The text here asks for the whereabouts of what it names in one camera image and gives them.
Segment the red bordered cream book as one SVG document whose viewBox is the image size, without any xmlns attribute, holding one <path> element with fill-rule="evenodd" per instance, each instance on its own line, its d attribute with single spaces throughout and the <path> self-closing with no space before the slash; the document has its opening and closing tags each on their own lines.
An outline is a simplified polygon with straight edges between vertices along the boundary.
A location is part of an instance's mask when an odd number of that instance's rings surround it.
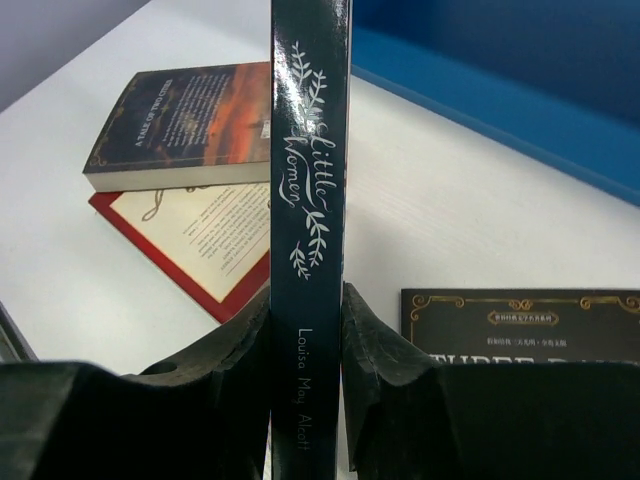
<svg viewBox="0 0 640 480">
<path fill-rule="evenodd" d="M 217 322 L 269 279 L 267 183 L 96 193 L 89 204 Z"/>
</svg>

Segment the blue and yellow bookshelf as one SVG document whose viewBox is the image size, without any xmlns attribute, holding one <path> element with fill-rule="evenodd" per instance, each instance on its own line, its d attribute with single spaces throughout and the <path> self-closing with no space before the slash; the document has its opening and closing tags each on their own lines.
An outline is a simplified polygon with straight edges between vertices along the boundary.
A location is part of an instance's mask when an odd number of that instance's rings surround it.
<svg viewBox="0 0 640 480">
<path fill-rule="evenodd" d="M 635 1 L 357 1 L 352 71 L 631 204 Z"/>
</svg>

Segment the Three Days To See book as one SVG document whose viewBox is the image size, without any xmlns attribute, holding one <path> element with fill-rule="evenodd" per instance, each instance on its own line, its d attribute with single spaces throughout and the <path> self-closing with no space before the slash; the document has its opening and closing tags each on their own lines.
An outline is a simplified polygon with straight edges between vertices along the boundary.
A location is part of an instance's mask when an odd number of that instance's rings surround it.
<svg viewBox="0 0 640 480">
<path fill-rule="evenodd" d="M 409 288 L 401 333 L 441 364 L 639 362 L 639 293 Z"/>
</svg>

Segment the dark sunset paperback book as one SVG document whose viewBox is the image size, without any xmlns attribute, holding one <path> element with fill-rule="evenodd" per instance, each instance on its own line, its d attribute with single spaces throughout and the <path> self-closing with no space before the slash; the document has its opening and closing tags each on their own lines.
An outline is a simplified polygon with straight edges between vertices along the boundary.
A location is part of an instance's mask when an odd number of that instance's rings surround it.
<svg viewBox="0 0 640 480">
<path fill-rule="evenodd" d="M 267 62 L 139 72 L 83 174 L 98 192 L 266 182 L 270 102 Z"/>
</svg>

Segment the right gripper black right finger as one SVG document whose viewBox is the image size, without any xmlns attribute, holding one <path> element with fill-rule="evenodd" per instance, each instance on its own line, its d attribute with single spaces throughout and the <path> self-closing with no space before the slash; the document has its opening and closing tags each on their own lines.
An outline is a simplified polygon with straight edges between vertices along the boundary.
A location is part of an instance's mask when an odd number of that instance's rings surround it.
<svg viewBox="0 0 640 480">
<path fill-rule="evenodd" d="M 639 362 L 441 364 L 347 285 L 343 392 L 361 479 L 635 479 Z"/>
</svg>

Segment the floral Little Women book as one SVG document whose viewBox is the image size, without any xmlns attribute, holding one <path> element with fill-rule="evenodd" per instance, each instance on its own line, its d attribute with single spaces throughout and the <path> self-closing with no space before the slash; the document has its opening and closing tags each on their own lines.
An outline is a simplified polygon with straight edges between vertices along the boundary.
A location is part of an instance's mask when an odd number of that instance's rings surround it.
<svg viewBox="0 0 640 480">
<path fill-rule="evenodd" d="M 337 472 L 352 5 L 271 5 L 272 475 Z"/>
</svg>

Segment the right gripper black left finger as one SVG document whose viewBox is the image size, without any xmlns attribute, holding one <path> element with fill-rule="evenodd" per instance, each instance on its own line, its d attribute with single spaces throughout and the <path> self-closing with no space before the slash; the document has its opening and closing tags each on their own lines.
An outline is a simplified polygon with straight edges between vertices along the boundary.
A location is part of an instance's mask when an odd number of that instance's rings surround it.
<svg viewBox="0 0 640 480">
<path fill-rule="evenodd" d="M 138 374 L 38 360 L 1 319 L 5 479 L 258 479 L 269 423 L 269 293 Z"/>
</svg>

